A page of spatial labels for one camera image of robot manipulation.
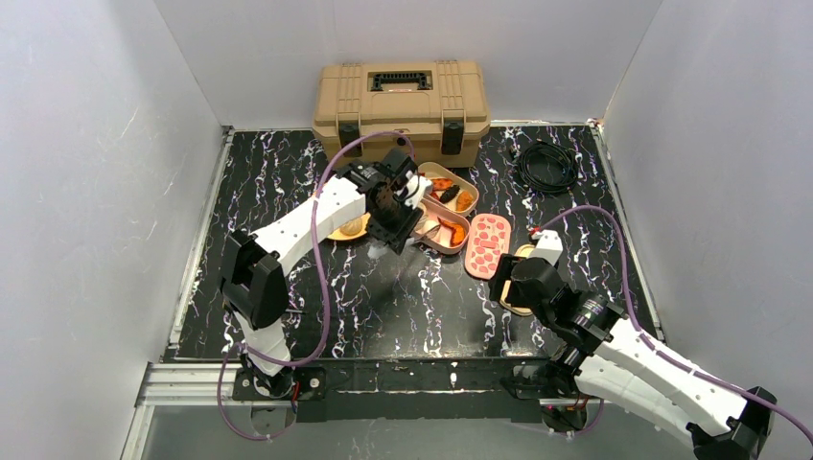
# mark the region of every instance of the metal frame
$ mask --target metal frame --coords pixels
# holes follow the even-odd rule
[[[640,280],[640,287],[643,289],[643,298],[646,299],[646,305],[649,308],[649,314],[652,316],[652,324],[655,326],[655,337],[664,341],[663,330],[661,328],[661,319],[658,317],[658,312],[655,310],[655,302],[652,299],[652,291],[649,290],[649,285],[646,283],[646,277],[643,276],[643,270],[640,267],[638,258],[638,251],[636,251],[635,244],[633,243],[632,233],[630,233],[630,226],[627,223],[627,213],[624,210],[624,204],[621,201],[621,195],[618,192],[616,184],[616,173],[613,171],[613,163],[611,162],[610,151],[607,148],[607,143],[604,140],[604,125],[596,120],[589,119],[587,126],[592,131],[592,137],[595,138],[595,143],[598,146],[598,157],[601,160],[601,166],[607,174],[607,182],[610,186],[610,195],[613,196],[613,201],[616,202],[618,209],[618,219],[620,220],[621,228],[624,230],[624,235],[627,237],[627,250],[630,257],[633,259],[633,264],[638,271]]]
[[[178,341],[180,340],[180,332],[181,329],[183,329],[183,319],[186,316],[186,310],[187,307],[189,307],[189,299],[192,295],[192,284],[195,282],[195,277],[197,276],[197,265],[200,262],[200,256],[203,254],[203,246],[206,243],[206,231],[209,229],[209,223],[212,221],[212,211],[215,209],[218,191],[223,181],[223,170],[226,166],[226,158],[228,158],[228,153],[231,150],[232,141],[234,140],[234,133],[236,132],[233,126],[227,126],[224,130],[221,154],[218,157],[217,166],[214,172],[212,172],[206,202],[203,205],[202,214],[197,224],[195,242],[192,245],[189,259],[186,261],[186,268],[184,268],[183,278],[181,279],[181,291],[178,294],[178,304],[175,306],[173,328],[170,331],[168,348],[171,349],[177,348]]]
[[[232,400],[238,369],[238,363],[226,364],[221,388],[223,405],[290,408],[287,401]],[[221,364],[150,364],[136,400],[122,460],[140,460],[144,455],[152,416],[158,405],[217,405],[220,372]]]

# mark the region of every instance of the toolbox handle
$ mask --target toolbox handle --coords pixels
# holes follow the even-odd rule
[[[431,89],[426,72],[381,72],[373,75],[370,91],[383,91],[388,83],[418,83],[418,89]]]

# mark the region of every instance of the orange food piece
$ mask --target orange food piece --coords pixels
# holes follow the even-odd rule
[[[443,220],[441,218],[438,219],[440,224],[444,227],[452,229],[452,238],[450,239],[449,243],[451,247],[455,247],[460,245],[463,240],[466,238],[466,231],[463,230],[463,225],[459,223],[450,222],[448,220]]]
[[[452,180],[451,179],[433,179],[432,180],[432,191],[433,192],[442,192],[444,190],[450,189],[452,187]]]
[[[457,196],[457,212],[462,213],[463,211],[469,209],[469,206],[472,205],[474,200],[475,198],[472,196],[472,194],[466,192],[465,190],[460,192],[460,195]]]

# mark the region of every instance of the toolbox latch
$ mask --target toolbox latch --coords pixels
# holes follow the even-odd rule
[[[440,142],[440,152],[442,154],[459,155],[463,149],[463,120],[444,120],[443,137]]]
[[[344,147],[351,142],[359,139],[360,129],[358,122],[338,122],[338,141]],[[361,144],[358,144],[355,149],[351,149],[344,156],[348,158],[359,158],[361,156]]]

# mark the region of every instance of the black marble surface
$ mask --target black marble surface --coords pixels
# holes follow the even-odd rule
[[[579,180],[569,193],[530,193],[514,180],[514,155],[537,139],[575,150]],[[236,322],[224,314],[218,292],[225,236],[237,228],[256,230],[292,210],[313,193],[327,164],[307,130],[239,132],[228,155],[179,345],[168,350],[166,359],[220,359],[233,341],[242,339]],[[480,190],[477,213],[511,222],[512,251],[528,243],[528,228],[572,206],[593,204],[617,214],[586,126],[492,128],[482,139],[476,165],[455,172]],[[576,288],[599,291],[620,303],[620,255],[612,227],[582,213],[556,229],[565,246],[560,273]],[[321,244],[333,308],[324,358],[546,357],[560,343],[536,319],[488,301],[486,284],[470,277],[459,257],[418,245],[400,257],[387,253],[372,259],[372,242],[365,237]],[[639,276],[629,262],[633,301],[641,324],[652,332]],[[304,357],[314,349],[321,328],[313,254],[292,271],[289,283],[290,308],[305,314],[287,313],[283,320],[292,355]]]

